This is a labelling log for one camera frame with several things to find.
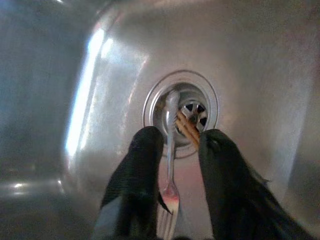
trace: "metal fork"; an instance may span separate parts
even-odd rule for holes
[[[162,199],[166,204],[167,212],[163,207],[158,208],[157,236],[163,240],[171,240],[177,223],[179,210],[179,194],[174,183],[174,159],[175,159],[175,139],[176,118],[178,112],[178,103],[180,95],[172,90],[166,98],[166,107],[168,109],[167,118],[167,186],[162,192]]]

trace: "sink wall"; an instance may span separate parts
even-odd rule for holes
[[[217,127],[320,236],[319,7],[0,2],[0,238],[87,239],[105,185],[143,126],[148,91],[182,69],[210,81]],[[175,167],[177,234],[210,237],[197,156]]]

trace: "drain flange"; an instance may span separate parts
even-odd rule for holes
[[[185,117],[202,132],[214,128],[218,116],[218,102],[214,89],[200,74],[191,71],[177,71],[167,75],[150,91],[143,109],[143,126],[156,126],[167,142],[166,97],[175,89],[180,93],[179,109]],[[196,150],[190,141],[178,130],[175,133],[176,158],[184,158]],[[163,154],[167,154],[164,145]]]

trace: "sink drain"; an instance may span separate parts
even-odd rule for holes
[[[156,126],[167,142],[168,111],[166,97],[171,90],[180,93],[179,109],[199,132],[215,127],[218,116],[218,103],[214,89],[200,74],[192,71],[177,71],[167,75],[150,91],[143,109],[143,126]],[[176,130],[176,158],[193,154],[196,149],[190,141]],[[163,154],[167,154],[164,145]]]

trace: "sink basin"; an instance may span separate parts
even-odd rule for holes
[[[204,128],[229,135],[320,237],[319,10],[291,0],[1,1],[0,239],[88,239],[131,138],[180,83],[203,96]],[[179,151],[175,235],[211,238],[198,155],[186,140]]]

